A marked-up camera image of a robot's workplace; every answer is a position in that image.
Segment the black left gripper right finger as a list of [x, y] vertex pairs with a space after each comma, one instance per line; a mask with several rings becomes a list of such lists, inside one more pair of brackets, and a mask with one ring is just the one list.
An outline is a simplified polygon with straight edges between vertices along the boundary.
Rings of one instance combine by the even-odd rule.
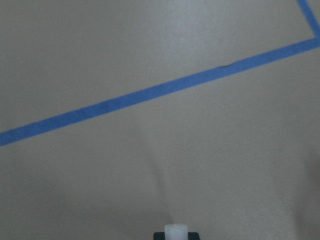
[[198, 232], [188, 232], [188, 240], [200, 240]]

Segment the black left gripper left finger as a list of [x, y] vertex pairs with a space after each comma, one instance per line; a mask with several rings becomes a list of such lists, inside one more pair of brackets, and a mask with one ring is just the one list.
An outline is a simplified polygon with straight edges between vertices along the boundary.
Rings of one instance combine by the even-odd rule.
[[164, 232], [155, 232], [153, 234], [153, 240], [165, 240], [165, 233]]

